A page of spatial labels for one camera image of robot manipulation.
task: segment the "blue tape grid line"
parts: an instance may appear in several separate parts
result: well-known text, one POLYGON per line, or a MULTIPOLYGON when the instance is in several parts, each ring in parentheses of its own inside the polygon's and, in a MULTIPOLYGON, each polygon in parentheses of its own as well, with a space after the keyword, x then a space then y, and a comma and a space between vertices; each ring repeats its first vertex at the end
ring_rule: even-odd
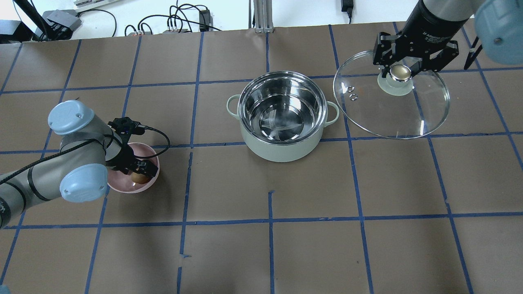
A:
MULTIPOLYGON (((523 135, 523 131, 519 132, 510 132, 512 135, 523 135)), ((431 138, 455 138, 455 137, 483 137, 483 136, 505 136, 507 135, 506 132, 500 132, 500 133, 470 133, 470 134, 431 134, 431 138)), ((385 139, 383 137, 351 137, 350 140, 352 141, 358 141, 358 140, 381 140, 385 139)), ((323 138, 320 140, 320 142, 340 142, 340 141, 348 141, 348 138, 323 138)), ((245 142, 220 142, 220 143, 197 143, 193 144, 194 148, 200 148, 200 147, 213 147, 213 146, 237 146, 237 145, 245 145, 245 142)), ((165 148, 167 145, 151 145, 152 148, 160 149, 165 148)), ((180 145, 171 145, 170 148, 190 148, 190 144, 180 144, 180 145)), ((43 150, 14 150, 14 151, 0 151, 0 154, 25 154, 25 153, 42 153, 43 150)), ((58 149, 47 149, 45 150, 47 153, 56 153, 59 152, 58 149)))
MULTIPOLYGON (((338 68, 339 68, 338 54, 337 54, 337 50, 336 50, 336 42, 334 41, 334 34, 332 32, 332 26, 329 25, 328 29, 329 29, 329 33, 331 35, 331 43, 332 43, 332 48, 333 48, 333 53, 334 53, 334 60, 336 61, 336 70, 338 70, 338 68)), ((347 110, 345 108, 345 100, 343 100, 343 99, 342 99, 342 107, 343 107, 343 110, 346 112, 347 110)), ((348 141, 348 145, 349 145, 350 166, 351 166, 352 173, 353 173, 354 189, 356 192, 356 202, 358 204, 358 218, 359 218, 359 222, 360 222, 361 241, 362 241, 362 245, 363 245, 363 256, 365 258, 365 268, 367 270, 367 282, 369 284, 370 294, 374 294, 374 286, 372 283, 372 273, 371 273, 371 269, 370 269, 369 250, 367 248, 367 235, 365 233, 365 217, 363 216, 363 209, 361 207, 361 199, 360 199, 360 192, 359 192, 359 185, 358 185, 358 175, 356 173, 356 164, 354 161, 353 144, 352 144, 352 139, 350 139, 351 136, 350 136, 349 125, 347 122, 347 117, 343 116, 343 118, 345 121, 345 131, 347 132, 347 138, 349 138, 347 141, 348 141)))
MULTIPOLYGON (((517 71, 523 70, 523 67, 498 67, 494 69, 481 69, 481 71, 517 71)), ((468 69, 468 70, 442 70, 439 73, 459 73, 459 72, 479 72, 479 69, 468 69)), ((350 77, 360 76, 377 76, 378 74, 357 74, 347 75, 350 77)), ((309 76, 311 79, 318 78, 334 78, 334 75, 312 75, 309 76)), ((252 79, 241 79, 241 80, 216 80, 216 81, 200 81, 200 84, 223 84, 223 83, 245 83, 250 82, 252 79)), ((84 91, 84 90, 99 90, 99 89, 117 89, 117 88, 140 88, 140 87, 161 87, 161 86, 179 86, 179 85, 196 85, 196 82, 178 82, 178 83, 157 83, 157 84, 136 84, 136 85, 115 85, 115 86, 98 86, 98 87, 79 87, 79 88, 67 88, 66 91, 84 91)), ((44 93, 44 92, 60 92, 62 89, 38 89, 38 90, 16 90, 16 91, 3 91, 3 94, 20 94, 20 93, 44 93)))
MULTIPOLYGON (((200 46, 198 49, 198 65, 196 67, 195 97, 194 97, 194 103, 192 106, 191 141, 190 141, 190 145, 189 145, 189 147, 191 149, 193 149, 195 147, 194 133, 195 133, 195 125, 196 125, 196 108, 198 106, 198 88, 199 88, 199 84, 200 84, 200 69, 201 69, 201 55, 203 52, 203 38, 204 38, 204 32, 201 32, 200 33, 200 46)), ((183 255, 184 251, 185 251, 185 234, 187 231, 187 212, 189 210, 192 156, 193 156, 193 152, 191 151, 189 154, 189 163, 187 164, 187 180, 185 183, 184 216, 182 218, 183 222, 181 225, 181 236, 180 236, 180 255, 183 255)), ((183 271, 183 267, 179 267, 177 281, 176 281, 176 292, 177 293, 180 293, 180 291, 181 291, 182 271, 183 271)))
MULTIPOLYGON (((22 50, 22 46, 24 44, 21 43, 18 47, 18 50, 16 51, 15 58, 13 59, 13 63, 11 64, 11 67, 9 68, 9 72, 7 73, 7 76, 5 77, 4 84, 2 85, 2 88, 0 88, 0 96, 4 92, 5 86, 7 85, 7 81, 9 80, 9 77, 11 76, 11 73, 13 72, 13 68, 15 67, 16 61, 18 60, 18 56, 20 55, 20 51, 22 50)), ((20 226, 22 225, 22 222, 24 221, 25 212, 22 212, 22 215, 20 217, 20 220, 18 221, 18 224, 16 226, 16 232, 13 237, 13 241, 11 242, 11 247, 9 248, 9 253, 7 254, 7 258, 4 263, 4 269, 2 270, 2 275, 0 276, 0 285, 4 283, 4 278, 7 273, 7 268, 9 267, 9 262, 11 261, 11 257, 13 255, 13 250, 15 249, 16 241, 18 240, 18 234, 20 233, 20 226)))
MULTIPOLYGON (((467 44, 470 47, 471 43, 470 43, 469 36, 467 35, 467 32, 465 31, 465 27, 461 27, 461 31, 465 35, 465 40, 467 41, 467 44)), ((508 125, 507 125, 505 119, 503 118, 503 114, 501 113, 501 110, 500 110, 500 108, 499 108, 499 106, 498 106, 498 104, 496 102, 496 98, 494 98, 494 94, 492 93, 492 90, 491 90, 490 86, 488 85, 488 81, 487 81, 487 79, 485 77, 485 74, 483 73, 484 69, 481 68, 480 63, 479 63, 479 61, 477 59, 475 60, 475 63, 476 63, 477 69, 479 70, 479 73, 481 75, 481 79, 483 80, 483 83, 485 84, 485 88, 487 89, 488 95, 490 96, 490 98, 492 100, 492 104, 496 108, 496 111, 497 111, 497 114, 499 116, 499 119, 501 120, 501 123, 503 124, 503 128, 505 128, 505 132, 506 132, 506 134, 508 136, 510 144, 512 145, 512 148, 514 149, 514 152, 516 154, 516 158, 517 158, 518 163, 519 163, 519 167, 521 167, 521 169, 523 170, 523 161, 521 160, 521 156, 519 155, 518 148, 516 147, 516 144, 514 143, 514 139, 512 138, 512 134, 510 133, 510 131, 508 129, 508 125)))
POLYGON ((132 80, 134 79, 134 71, 136 70, 136 63, 138 61, 138 54, 140 53, 140 45, 142 44, 142 36, 138 37, 138 45, 136 47, 136 54, 134 55, 134 61, 132 64, 131 76, 129 77, 129 84, 127 85, 126 99, 123 102, 122 117, 126 116, 127 103, 129 102, 129 94, 131 93, 132 80))
POLYGON ((9 77, 11 76, 11 73, 13 72, 13 69, 15 68, 16 60, 18 59, 18 56, 20 55, 20 51, 22 51, 22 46, 24 44, 20 43, 20 46, 18 46, 18 50, 16 51, 15 58, 13 59, 13 63, 11 64, 11 67, 9 68, 9 71, 7 72, 7 75, 5 77, 4 84, 2 85, 2 88, 0 89, 0 95, 4 92, 5 86, 7 85, 7 81, 9 80, 9 77))
MULTIPOLYGON (((139 36, 138 37, 138 44, 137 44, 137 47, 136 47, 136 54, 134 55, 134 61, 133 61, 133 66, 132 66, 132 70, 131 70, 131 76, 129 77, 129 87, 127 88, 126 99, 125 99, 125 102, 123 104, 122 117, 124 117, 125 113, 126 113, 127 101, 129 100, 129 93, 131 91, 130 85, 132 85, 132 81, 134 79, 134 71, 136 69, 136 63, 138 61, 138 54, 140 52, 140 44, 141 44, 141 42, 142 42, 142 36, 139 36)), ((100 241, 100 233, 101 233, 101 229, 102 229, 103 223, 104 223, 104 216, 105 216, 106 208, 107 208, 107 195, 104 197, 104 202, 102 204, 101 212, 100 212, 100 219, 98 220, 98 226, 97 226, 97 229, 96 229, 96 237, 95 237, 95 241, 94 241, 94 245, 93 245, 93 253, 91 255, 91 260, 90 260, 90 263, 89 263, 89 271, 87 272, 87 280, 86 280, 86 283, 85 283, 85 292, 84 292, 85 294, 89 293, 89 288, 90 288, 90 284, 91 284, 91 277, 93 276, 93 268, 94 268, 94 265, 95 265, 96 253, 98 251, 98 244, 99 244, 99 241, 100 241)))
MULTIPOLYGON (((396 31, 396 33, 398 33, 396 22, 393 22, 393 25, 394 25, 394 30, 396 31)), ((416 100, 416 105, 418 107, 420 118, 421 118, 421 120, 424 121, 425 118, 424 118, 424 115, 423 115, 423 110, 422 110, 421 104, 419 102, 419 98, 418 98, 418 94, 417 94, 416 89, 413 89, 413 93, 414 93, 414 98, 416 100)), ((437 156, 436 156, 436 152, 434 150, 434 146, 432 144, 432 139, 431 139, 430 134, 428 134, 425 137, 427 138, 427 142, 428 142, 428 145, 429 145, 429 148, 430 148, 430 152, 432 154, 432 159, 434 161, 434 167, 436 169, 436 174, 438 175, 439 185, 441 187, 441 193, 443 194, 443 199, 444 199, 444 202, 445 202, 445 206, 447 208, 447 215, 448 215, 450 226, 451 226, 451 229, 452 229, 452 234, 454 236, 454 242, 456 243, 456 249, 458 251, 458 255, 459 255, 459 259, 460 259, 460 263, 461 263, 461 268, 463 270, 463 275, 465 277, 465 282, 467 283, 467 288, 469 290, 469 294, 474 294, 474 290, 472 288, 472 283, 471 283, 470 277, 469 277, 469 271, 467 270, 467 264, 466 264, 465 258, 463 256, 463 251, 461 249, 461 243, 459 241, 458 231, 456 229, 456 224, 455 224, 454 218, 452 216, 452 210, 450 208, 450 204, 447 202, 447 191, 445 189, 445 184, 443 183, 443 177, 442 177, 441 171, 439 169, 438 159, 437 159, 437 156)))
MULTIPOLYGON (((445 219, 445 218, 489 218, 489 217, 523 217, 523 211, 514 212, 472 212, 444 214, 409 214, 395 216, 366 216, 366 221, 372 220, 418 220, 418 219, 445 219)), ((359 216, 354 217, 319 217, 319 218, 273 218, 272 223, 285 222, 340 222, 360 221, 359 216)), ((244 219, 244 220, 222 220, 222 221, 170 221, 170 222, 137 222, 137 223, 103 223, 102 228, 142 228, 142 227, 180 227, 183 225, 229 225, 229 224, 251 224, 269 223, 269 219, 244 219)), ((31 224, 21 225, 21 230, 49 230, 49 229, 85 229, 97 228, 97 223, 84 224, 31 224)), ((4 230, 16 230, 17 225, 7 226, 4 230)))
POLYGON ((272 224, 274 219, 272 218, 272 196, 274 195, 274 190, 270 191, 268 202, 269 202, 269 272, 270 272, 270 294, 275 293, 274 287, 274 237, 272 234, 272 224))

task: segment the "glass lid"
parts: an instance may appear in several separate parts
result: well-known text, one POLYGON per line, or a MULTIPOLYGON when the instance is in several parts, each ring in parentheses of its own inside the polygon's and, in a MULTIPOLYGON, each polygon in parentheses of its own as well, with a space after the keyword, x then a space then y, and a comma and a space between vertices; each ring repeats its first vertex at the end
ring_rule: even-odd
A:
POLYGON ((373 64, 373 51, 360 52, 340 66, 333 89, 340 110, 364 130, 390 139, 413 139, 443 124, 450 96, 439 74, 420 72, 411 77, 406 57, 391 65, 382 77, 382 65, 373 64))

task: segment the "black cable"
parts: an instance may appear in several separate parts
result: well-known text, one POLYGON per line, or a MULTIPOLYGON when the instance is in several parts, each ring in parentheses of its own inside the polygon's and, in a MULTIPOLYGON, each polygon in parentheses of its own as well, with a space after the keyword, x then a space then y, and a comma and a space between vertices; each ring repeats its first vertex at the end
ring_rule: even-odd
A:
POLYGON ((37 164, 40 164, 40 163, 42 163, 42 162, 45 162, 45 161, 51 160, 51 159, 56 158, 56 157, 58 157, 58 156, 62 156, 62 155, 67 154, 67 153, 69 153, 69 152, 75 151, 76 149, 82 148, 83 146, 88 145, 88 144, 93 143, 93 142, 97 142, 97 140, 96 140, 96 139, 90 139, 90 140, 88 140, 88 141, 83 142, 83 143, 80 144, 80 145, 76 145, 75 147, 72 147, 71 149, 67 149, 67 150, 65 150, 65 151, 62 151, 62 152, 57 153, 57 154, 53 154, 53 155, 51 155, 51 156, 47 156, 47 157, 45 157, 45 158, 42 158, 42 159, 40 159, 40 160, 37 160, 37 161, 35 161, 35 162, 29 164, 29 165, 26 165, 26 166, 22 167, 21 169, 15 171, 14 173, 8 175, 7 177, 3 178, 2 180, 0 180, 0 185, 1 185, 1 184, 4 184, 4 183, 6 183, 6 182, 8 182, 10 179, 16 177, 17 175, 23 173, 24 171, 26 171, 26 170, 32 168, 33 166, 35 166, 35 165, 37 165, 37 164))
POLYGON ((142 32, 145 34, 145 30, 143 29, 143 25, 146 25, 147 27, 149 27, 149 31, 151 31, 151 35, 153 34, 153 29, 151 29, 151 26, 142 22, 142 32))
POLYGON ((22 18, 20 17, 20 14, 18 13, 18 9, 16 9, 15 0, 13 0, 13 7, 15 8, 16 15, 18 15, 18 18, 20 19, 20 21, 22 21, 22 18))
POLYGON ((185 15, 185 13, 182 11, 182 9, 180 9, 178 6, 176 5, 171 5, 169 7, 169 15, 173 15, 173 7, 176 8, 176 11, 174 12, 174 15, 178 15, 178 12, 181 12, 181 14, 185 17, 185 19, 188 21, 189 19, 187 18, 187 15, 185 15))
POLYGON ((479 45, 475 51, 469 52, 467 60, 465 61, 465 66, 463 67, 464 70, 469 69, 474 60, 476 60, 477 56, 480 54, 481 50, 483 50, 483 44, 479 45))
POLYGON ((181 30, 184 28, 184 22, 183 22, 183 19, 177 15, 171 15, 171 16, 169 16, 169 18, 167 18, 167 26, 169 26, 169 21, 170 21, 170 26, 174 30, 174 27, 176 27, 176 19, 180 20, 180 29, 178 30, 178 32, 181 32, 181 30))
MULTIPOLYGON (((164 14, 153 14, 153 15, 149 15, 149 16, 146 16, 144 17, 142 20, 140 20, 139 24, 141 24, 144 20, 150 18, 150 17, 156 17, 156 16, 162 16, 162 17, 174 17, 173 15, 169 16, 169 15, 164 15, 164 14)), ((196 22, 196 21, 191 21, 191 20, 185 20, 185 19, 182 19, 180 18, 179 16, 176 16, 178 17, 178 19, 182 20, 182 21, 186 21, 186 22, 189 22, 191 24, 197 24, 197 25, 202 25, 202 26, 206 26, 208 28, 211 28, 211 29, 214 29, 214 30, 217 30, 217 31, 221 31, 221 29, 219 28, 215 28, 213 26, 209 26, 209 25, 204 25, 202 24, 201 22, 196 22)))
POLYGON ((474 39, 474 43, 472 43, 472 46, 470 47, 471 49, 472 48, 475 48, 476 45, 477 45, 477 42, 480 40, 480 37, 476 36, 476 38, 474 39))
POLYGON ((82 14, 86 13, 86 12, 89 12, 89 11, 101 11, 101 12, 106 12, 108 14, 110 14, 113 19, 115 20, 115 30, 112 32, 112 36, 111 37, 114 37, 116 35, 116 27, 117 27, 117 22, 116 22, 116 16, 112 13, 110 13, 109 11, 107 10, 102 10, 102 9, 89 9, 89 10, 86 10, 86 11, 82 11, 80 13, 78 13, 78 17, 80 17, 82 14))
POLYGON ((123 34, 127 36, 127 28, 131 27, 133 31, 138 35, 138 31, 136 31, 136 28, 133 25, 127 25, 126 29, 123 31, 123 34))
MULTIPOLYGON (((36 9, 36 6, 35 4, 32 2, 32 0, 30 0, 31 2, 31 5, 35 8, 35 10, 38 12, 38 10, 36 9)), ((16 5, 15 5, 15 0, 13 0, 13 6, 15 8, 15 12, 16 14, 18 15, 18 18, 20 19, 20 21, 22 21, 22 18, 20 17, 20 14, 18 13, 18 9, 16 8, 16 5)), ((42 37, 43 35, 45 34, 45 36, 47 37, 47 39, 49 39, 49 35, 47 34, 47 29, 45 27, 45 25, 43 24, 42 22, 42 19, 39 19, 40 20, 40 23, 42 24, 42 28, 43 28, 43 31, 42 31, 42 34, 40 35, 40 37, 38 38, 38 41, 41 42, 42 41, 42 37)))
POLYGON ((151 131, 155 131, 157 133, 159 133, 160 135, 164 136, 165 139, 167 139, 167 147, 164 149, 164 150, 161 150, 160 152, 156 153, 155 155, 151 155, 151 156, 134 156, 135 158, 138 158, 138 159, 151 159, 151 158, 154 158, 154 157, 157 157, 159 156, 160 154, 164 153, 165 151, 167 151, 169 148, 170 148, 170 140, 169 140, 169 137, 167 137, 167 135, 160 131, 160 130, 157 130, 155 128, 151 128, 149 126, 145 126, 145 129, 146 130, 151 130, 151 131))
MULTIPOLYGON (((196 9, 196 10, 198 11, 198 18, 199 18, 200 15, 202 15, 202 13, 201 13, 201 10, 200 10, 197 6, 198 6, 198 5, 195 6, 195 5, 193 5, 193 4, 187 4, 187 3, 185 3, 185 4, 180 5, 180 6, 179 6, 179 9, 180 9, 180 10, 184 10, 184 9, 194 8, 194 9, 196 9)), ((206 26, 206 25, 207 25, 207 22, 205 21, 205 18, 202 17, 202 19, 203 19, 203 25, 206 26)))
POLYGON ((206 10, 209 10, 207 8, 207 6, 203 5, 203 4, 198 4, 198 5, 194 5, 194 6, 202 6, 202 7, 205 7, 206 10))

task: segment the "cooking pot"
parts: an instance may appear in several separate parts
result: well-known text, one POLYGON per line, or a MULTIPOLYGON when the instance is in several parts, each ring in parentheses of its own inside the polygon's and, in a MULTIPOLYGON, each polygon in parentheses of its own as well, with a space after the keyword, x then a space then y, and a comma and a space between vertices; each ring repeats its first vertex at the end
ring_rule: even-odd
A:
POLYGON ((322 90, 297 72, 277 71, 252 80, 240 95, 227 100, 227 111, 240 121, 247 146, 258 156, 289 162, 309 154, 319 143, 323 128, 339 117, 339 109, 326 101, 322 90), (229 109, 239 99, 237 112, 229 109), (327 105, 336 117, 327 121, 327 105))

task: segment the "egg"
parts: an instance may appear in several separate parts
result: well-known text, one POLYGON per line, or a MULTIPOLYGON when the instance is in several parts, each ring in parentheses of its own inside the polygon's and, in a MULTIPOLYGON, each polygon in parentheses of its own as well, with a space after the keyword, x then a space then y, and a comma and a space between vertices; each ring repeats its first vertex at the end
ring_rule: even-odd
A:
POLYGON ((142 174, 137 174, 137 173, 132 173, 131 174, 131 181, 133 181, 134 183, 137 183, 137 184, 147 184, 152 178, 149 178, 148 176, 146 175, 142 175, 142 174))

